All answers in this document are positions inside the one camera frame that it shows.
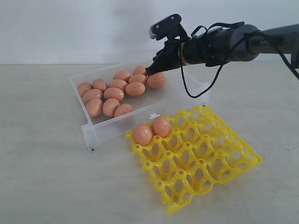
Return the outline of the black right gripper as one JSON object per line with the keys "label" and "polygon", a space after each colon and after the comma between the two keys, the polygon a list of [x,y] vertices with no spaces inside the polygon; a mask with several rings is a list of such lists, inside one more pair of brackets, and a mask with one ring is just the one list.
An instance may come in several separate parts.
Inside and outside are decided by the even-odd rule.
{"label": "black right gripper", "polygon": [[200,38],[188,39],[185,42],[180,40],[166,41],[164,48],[153,57],[153,63],[145,68],[145,75],[152,76],[189,64],[204,63],[207,67],[223,64],[224,60],[214,57],[212,52],[209,43]]}

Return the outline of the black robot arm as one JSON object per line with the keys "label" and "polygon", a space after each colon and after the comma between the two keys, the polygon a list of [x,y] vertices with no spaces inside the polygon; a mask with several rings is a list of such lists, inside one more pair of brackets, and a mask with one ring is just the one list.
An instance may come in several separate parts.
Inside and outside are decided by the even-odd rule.
{"label": "black robot arm", "polygon": [[261,31],[243,22],[216,23],[199,36],[167,41],[146,68],[148,76],[205,64],[214,67],[229,62],[248,62],[260,54],[289,54],[292,69],[299,67],[299,26],[297,24]]}

